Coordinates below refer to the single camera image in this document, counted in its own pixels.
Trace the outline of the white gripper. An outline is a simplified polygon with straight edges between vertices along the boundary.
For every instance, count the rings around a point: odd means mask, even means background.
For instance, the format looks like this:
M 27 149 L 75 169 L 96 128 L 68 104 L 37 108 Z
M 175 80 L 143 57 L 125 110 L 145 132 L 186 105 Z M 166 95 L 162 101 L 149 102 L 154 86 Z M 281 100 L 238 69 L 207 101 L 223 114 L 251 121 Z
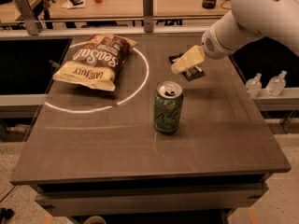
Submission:
M 201 46 L 194 45 L 186 51 L 175 63 L 171 65 L 171 71 L 177 75 L 195 67 L 199 63 L 202 63 L 206 56 L 211 59 L 218 60 L 233 53 L 219 42 L 213 29 L 206 30 L 203 33 Z

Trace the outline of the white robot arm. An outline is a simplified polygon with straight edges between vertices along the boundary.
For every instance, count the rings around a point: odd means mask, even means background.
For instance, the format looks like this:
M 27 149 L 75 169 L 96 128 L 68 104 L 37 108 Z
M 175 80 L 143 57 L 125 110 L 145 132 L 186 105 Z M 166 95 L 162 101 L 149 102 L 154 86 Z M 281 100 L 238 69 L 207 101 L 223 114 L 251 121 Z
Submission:
M 201 43 L 177 59 L 179 74 L 206 57 L 224 58 L 250 42 L 269 37 L 299 55 L 299 0 L 231 0 L 231 9 L 202 35 Z

